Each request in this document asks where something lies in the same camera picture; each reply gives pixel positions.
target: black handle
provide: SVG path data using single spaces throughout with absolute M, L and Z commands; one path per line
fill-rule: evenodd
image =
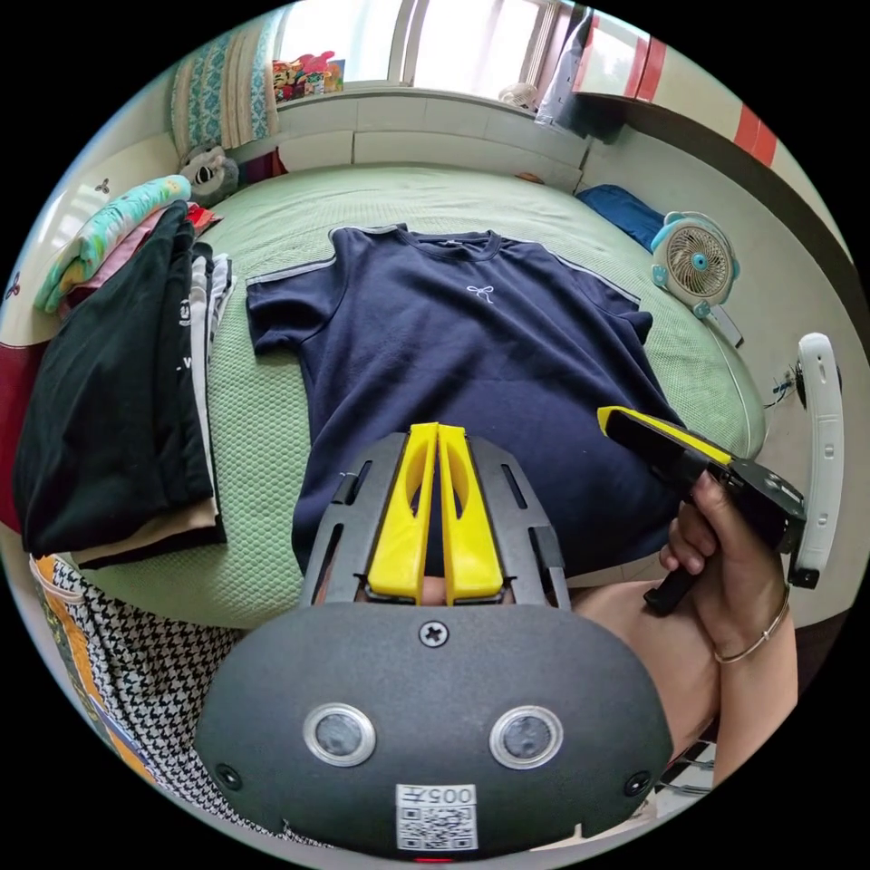
M 690 574 L 685 568 L 671 571 L 655 589 L 643 596 L 643 600 L 656 616 L 670 616 L 698 576 Z

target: gold bangle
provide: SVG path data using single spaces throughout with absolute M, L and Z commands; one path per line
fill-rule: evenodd
M 758 640 L 748 649 L 743 652 L 738 652 L 737 655 L 719 655 L 715 650 L 713 650 L 713 658 L 715 658 L 719 664 L 733 664 L 734 662 L 739 662 L 741 659 L 745 659 L 748 655 L 752 655 L 763 643 L 769 641 L 770 638 L 773 637 L 774 632 L 779 628 L 779 624 L 785 618 L 788 610 L 788 594 L 790 592 L 791 587 L 786 583 L 786 593 L 783 596 L 782 606 L 779 608 L 779 613 L 776 615 L 767 631 L 762 632 Z

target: hand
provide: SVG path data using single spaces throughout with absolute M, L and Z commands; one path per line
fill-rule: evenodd
M 701 623 L 722 656 L 748 649 L 770 627 L 785 594 L 779 556 L 749 528 L 706 472 L 671 523 L 660 560 L 699 575 L 691 590 Z

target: yellow plastic part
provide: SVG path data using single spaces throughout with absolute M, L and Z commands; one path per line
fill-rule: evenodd
M 490 598 L 501 591 L 501 566 L 465 430 L 439 426 L 438 434 L 447 604 Z M 457 516 L 454 492 L 461 516 Z
M 695 448 L 698 452 L 703 453 L 704 456 L 710 457 L 714 462 L 718 462 L 720 465 L 728 466 L 732 462 L 732 457 L 729 456 L 729 454 L 726 453 L 724 450 L 720 450 L 719 448 L 714 447 L 712 444 L 708 444 L 706 441 L 702 441 L 700 438 L 696 438 L 694 435 L 690 435 L 689 432 L 686 432 L 682 429 L 677 429 L 670 423 L 666 423 L 663 420 L 656 420 L 655 417 L 647 417 L 646 414 L 641 414 L 638 411 L 632 411 L 630 408 L 620 408 L 618 406 L 613 406 L 610 408 L 598 409 L 598 425 L 601 427 L 601 431 L 605 435 L 607 434 L 607 423 L 610 421 L 610 416 L 616 411 L 625 414 L 628 417 L 634 417 L 636 420 L 642 421 L 648 426 L 652 426 L 653 428 L 658 429 L 662 432 L 666 432 L 672 438 L 681 441 L 688 447 Z
M 438 423 L 411 426 L 369 569 L 369 586 L 376 595 L 421 602 L 437 447 Z M 411 505 L 417 489 L 414 516 Z

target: black and white checkered cloth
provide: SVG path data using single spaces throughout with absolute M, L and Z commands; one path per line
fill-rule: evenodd
M 193 748 L 208 686 L 241 632 L 145 613 L 89 585 L 62 559 L 54 585 L 82 597 L 64 606 L 87 640 L 94 684 L 157 784 L 213 816 L 275 836 L 237 815 Z M 325 846 L 289 829 L 279 838 Z

